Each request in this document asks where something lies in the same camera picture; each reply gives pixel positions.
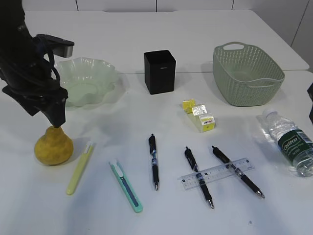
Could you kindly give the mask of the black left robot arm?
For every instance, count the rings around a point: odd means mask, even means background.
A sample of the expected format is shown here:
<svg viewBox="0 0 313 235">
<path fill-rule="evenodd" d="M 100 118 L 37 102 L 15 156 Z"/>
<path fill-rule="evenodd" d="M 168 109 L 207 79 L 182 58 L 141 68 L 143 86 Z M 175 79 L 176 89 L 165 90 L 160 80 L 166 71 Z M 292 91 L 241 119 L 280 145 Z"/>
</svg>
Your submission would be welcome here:
<svg viewBox="0 0 313 235">
<path fill-rule="evenodd" d="M 60 85 L 56 55 L 69 58 L 74 42 L 47 34 L 31 36 L 20 0 L 0 2 L 0 78 L 3 93 L 31 116 L 42 112 L 55 127 L 66 121 L 68 92 Z"/>
</svg>

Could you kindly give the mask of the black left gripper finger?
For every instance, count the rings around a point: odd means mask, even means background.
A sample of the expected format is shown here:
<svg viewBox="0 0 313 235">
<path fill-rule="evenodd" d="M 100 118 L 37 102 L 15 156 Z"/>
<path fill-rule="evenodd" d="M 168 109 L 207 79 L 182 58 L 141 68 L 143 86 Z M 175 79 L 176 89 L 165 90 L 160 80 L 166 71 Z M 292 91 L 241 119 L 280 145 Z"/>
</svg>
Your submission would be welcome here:
<svg viewBox="0 0 313 235">
<path fill-rule="evenodd" d="M 66 121 L 65 104 L 66 99 L 63 98 L 61 100 L 52 101 L 46 105 L 43 110 L 44 115 L 55 128 L 61 127 Z"/>
</svg>

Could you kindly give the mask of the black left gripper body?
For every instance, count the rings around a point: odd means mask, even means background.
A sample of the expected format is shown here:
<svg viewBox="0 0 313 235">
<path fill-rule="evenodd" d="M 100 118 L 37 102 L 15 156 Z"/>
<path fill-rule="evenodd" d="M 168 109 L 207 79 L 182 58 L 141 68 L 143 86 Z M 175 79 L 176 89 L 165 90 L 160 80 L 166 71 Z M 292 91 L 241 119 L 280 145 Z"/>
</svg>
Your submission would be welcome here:
<svg viewBox="0 0 313 235">
<path fill-rule="evenodd" d="M 5 78 L 2 78 L 2 81 L 6 83 L 2 92 L 13 98 L 32 117 L 39 112 L 43 113 L 46 105 L 52 101 L 68 98 L 68 91 L 60 85 L 59 79 L 48 79 L 44 86 L 25 80 L 20 80 L 14 85 Z"/>
</svg>

